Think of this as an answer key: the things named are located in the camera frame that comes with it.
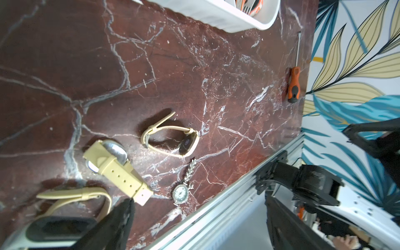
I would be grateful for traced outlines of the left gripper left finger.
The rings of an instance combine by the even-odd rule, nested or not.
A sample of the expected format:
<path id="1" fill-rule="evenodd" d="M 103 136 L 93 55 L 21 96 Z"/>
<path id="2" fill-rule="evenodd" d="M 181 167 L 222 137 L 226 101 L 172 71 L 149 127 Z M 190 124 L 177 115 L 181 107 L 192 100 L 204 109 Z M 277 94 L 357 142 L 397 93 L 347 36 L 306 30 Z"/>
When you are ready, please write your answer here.
<path id="1" fill-rule="evenodd" d="M 134 214 L 134 199 L 125 199 L 71 248 L 73 250 L 125 250 Z"/>

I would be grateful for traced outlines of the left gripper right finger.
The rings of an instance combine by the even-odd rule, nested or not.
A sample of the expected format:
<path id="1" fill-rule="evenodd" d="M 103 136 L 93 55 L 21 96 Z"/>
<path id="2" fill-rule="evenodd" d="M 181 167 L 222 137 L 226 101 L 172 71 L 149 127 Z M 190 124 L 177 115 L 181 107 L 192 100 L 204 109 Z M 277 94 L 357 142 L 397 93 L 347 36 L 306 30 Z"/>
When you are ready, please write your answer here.
<path id="1" fill-rule="evenodd" d="M 333 250 L 291 210 L 273 196 L 265 197 L 267 228 L 275 250 Z"/>

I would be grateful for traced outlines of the small cream watch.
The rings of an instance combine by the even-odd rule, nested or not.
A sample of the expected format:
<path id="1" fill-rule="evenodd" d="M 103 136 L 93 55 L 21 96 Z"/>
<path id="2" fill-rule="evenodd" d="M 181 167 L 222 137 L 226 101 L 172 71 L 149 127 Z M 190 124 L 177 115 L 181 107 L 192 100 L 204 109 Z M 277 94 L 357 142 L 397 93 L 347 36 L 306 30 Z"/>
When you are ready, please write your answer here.
<path id="1" fill-rule="evenodd" d="M 106 177 L 121 192 L 144 206 L 154 194 L 134 169 L 125 148 L 113 140 L 97 140 L 83 154 L 87 167 Z"/>

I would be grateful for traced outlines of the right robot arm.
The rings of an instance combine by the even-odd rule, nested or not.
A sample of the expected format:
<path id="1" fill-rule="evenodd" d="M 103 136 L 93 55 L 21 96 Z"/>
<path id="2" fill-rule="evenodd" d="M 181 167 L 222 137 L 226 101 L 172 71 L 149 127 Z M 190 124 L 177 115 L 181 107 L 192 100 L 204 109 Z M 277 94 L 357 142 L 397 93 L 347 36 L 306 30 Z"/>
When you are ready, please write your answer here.
<path id="1" fill-rule="evenodd" d="M 351 143 L 377 159 L 396 186 L 400 185 L 400 120 L 351 124 L 343 130 Z M 387 212 L 372 212 L 365 198 L 348 189 L 337 174 L 315 165 L 299 168 L 274 159 L 256 173 L 258 194 L 271 183 L 280 184 L 298 195 L 312 207 L 327 206 L 344 212 L 366 229 L 376 230 L 384 243 L 400 245 L 400 218 Z"/>

